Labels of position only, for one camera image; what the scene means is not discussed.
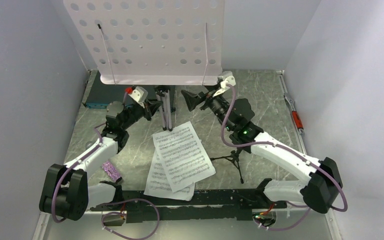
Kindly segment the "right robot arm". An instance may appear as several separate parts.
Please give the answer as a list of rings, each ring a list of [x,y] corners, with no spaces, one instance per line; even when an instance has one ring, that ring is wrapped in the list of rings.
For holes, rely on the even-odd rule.
[[[276,140],[252,122],[255,113],[246,98],[233,97],[232,102],[227,102],[222,95],[212,96],[210,92],[195,94],[182,90],[181,94],[189,111],[198,105],[201,110],[211,110],[221,123],[220,135],[225,145],[263,157],[296,177],[288,181],[264,179],[255,189],[255,200],[260,207],[296,202],[320,214],[330,209],[348,210],[337,163],[329,157],[323,160],[311,157]]]

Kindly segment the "lilac perforated music stand desk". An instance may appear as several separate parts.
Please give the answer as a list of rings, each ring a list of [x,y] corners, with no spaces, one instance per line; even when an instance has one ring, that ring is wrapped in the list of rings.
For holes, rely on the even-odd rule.
[[[215,85],[223,0],[66,0],[106,85]]]

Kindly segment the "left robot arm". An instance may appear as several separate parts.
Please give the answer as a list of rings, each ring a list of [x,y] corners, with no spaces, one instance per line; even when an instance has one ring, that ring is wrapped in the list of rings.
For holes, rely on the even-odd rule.
[[[90,175],[116,156],[129,139],[128,128],[144,118],[148,121],[162,106],[152,99],[125,105],[115,101],[107,106],[104,128],[96,130],[98,138],[85,152],[66,164],[51,165],[44,179],[39,210],[51,214],[56,223],[79,220],[86,210],[99,205],[111,210],[124,203],[122,177],[89,185]]]

